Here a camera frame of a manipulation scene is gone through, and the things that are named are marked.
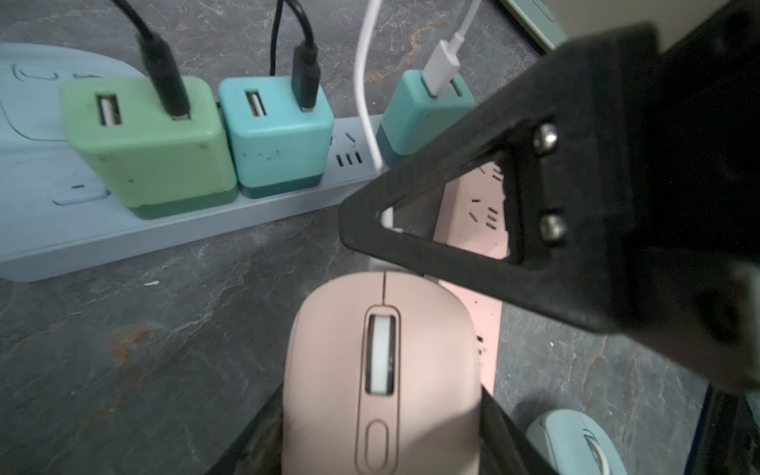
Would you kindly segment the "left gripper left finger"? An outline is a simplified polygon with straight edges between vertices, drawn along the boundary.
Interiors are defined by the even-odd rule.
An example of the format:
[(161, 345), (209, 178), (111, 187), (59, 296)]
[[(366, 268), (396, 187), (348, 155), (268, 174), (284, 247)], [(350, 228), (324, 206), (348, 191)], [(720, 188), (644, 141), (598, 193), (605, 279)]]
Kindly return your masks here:
[(480, 409), (479, 474), (556, 474), (485, 388)]

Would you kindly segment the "pink power strip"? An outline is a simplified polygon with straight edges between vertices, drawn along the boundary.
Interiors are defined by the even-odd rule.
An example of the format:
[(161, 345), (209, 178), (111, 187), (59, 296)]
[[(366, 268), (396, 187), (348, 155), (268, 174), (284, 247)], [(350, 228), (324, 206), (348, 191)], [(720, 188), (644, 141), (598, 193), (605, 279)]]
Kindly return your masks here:
[[(445, 186), (433, 239), (494, 259), (507, 256), (501, 168), (488, 162)], [(441, 281), (467, 308), (478, 342), (481, 384), (494, 391), (503, 303)]]

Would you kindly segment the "pink mouse sideways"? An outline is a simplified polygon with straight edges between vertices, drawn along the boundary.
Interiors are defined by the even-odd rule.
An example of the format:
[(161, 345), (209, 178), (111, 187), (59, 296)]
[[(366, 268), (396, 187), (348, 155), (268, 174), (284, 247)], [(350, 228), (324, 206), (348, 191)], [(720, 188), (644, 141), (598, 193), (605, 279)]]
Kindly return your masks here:
[(404, 272), (315, 289), (283, 384), (285, 474), (475, 474), (482, 386), (465, 306)]

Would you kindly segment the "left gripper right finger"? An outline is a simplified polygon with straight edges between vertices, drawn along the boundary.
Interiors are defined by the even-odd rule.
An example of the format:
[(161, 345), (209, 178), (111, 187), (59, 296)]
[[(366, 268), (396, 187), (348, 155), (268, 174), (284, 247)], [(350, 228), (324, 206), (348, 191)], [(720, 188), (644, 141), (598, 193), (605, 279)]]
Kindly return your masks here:
[[(488, 162), (502, 259), (380, 215)], [(759, 387), (759, 5), (666, 53), (653, 25), (572, 40), (340, 205), (346, 247)]]

